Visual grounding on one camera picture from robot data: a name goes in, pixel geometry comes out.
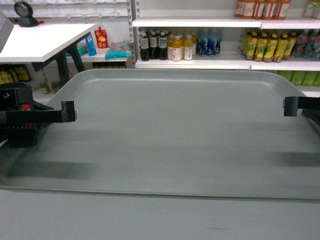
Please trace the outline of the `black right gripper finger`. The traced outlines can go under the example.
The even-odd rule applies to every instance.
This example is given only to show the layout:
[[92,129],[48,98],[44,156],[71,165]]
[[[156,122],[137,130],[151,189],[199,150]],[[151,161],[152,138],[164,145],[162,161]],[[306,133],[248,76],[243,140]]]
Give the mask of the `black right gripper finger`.
[[305,116],[320,115],[320,98],[308,96],[287,96],[282,101],[283,115],[296,117],[298,110],[302,110]]

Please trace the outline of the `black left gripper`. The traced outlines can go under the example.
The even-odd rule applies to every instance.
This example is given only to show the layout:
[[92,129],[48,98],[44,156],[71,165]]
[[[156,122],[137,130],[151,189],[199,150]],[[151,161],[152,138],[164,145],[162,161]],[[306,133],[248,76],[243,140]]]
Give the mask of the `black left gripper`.
[[32,148],[47,123],[77,120],[74,101],[62,101],[61,110],[34,100],[32,87],[24,82],[0,85],[0,137],[10,148]]

